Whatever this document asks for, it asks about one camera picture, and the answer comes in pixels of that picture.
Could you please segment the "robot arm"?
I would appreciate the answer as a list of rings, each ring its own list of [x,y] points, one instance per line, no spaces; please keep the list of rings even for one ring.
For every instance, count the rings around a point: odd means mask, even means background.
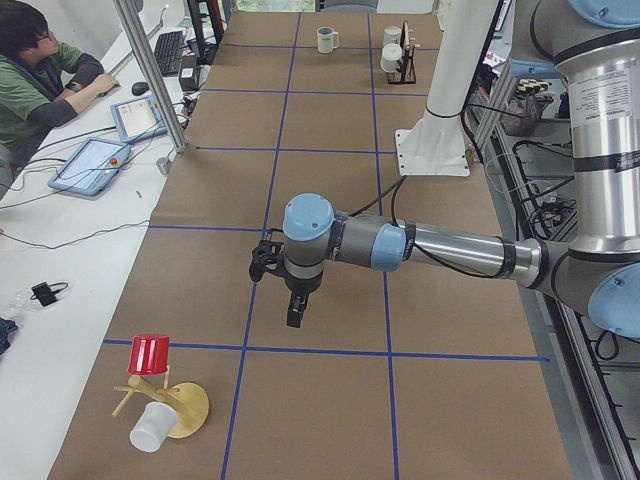
[[[639,334],[639,5],[525,1],[514,65],[553,65],[568,83],[577,233],[512,241],[377,215],[350,216],[321,195],[290,200],[281,263],[300,325],[328,260],[396,270],[404,261],[505,278],[552,296],[600,328]]]

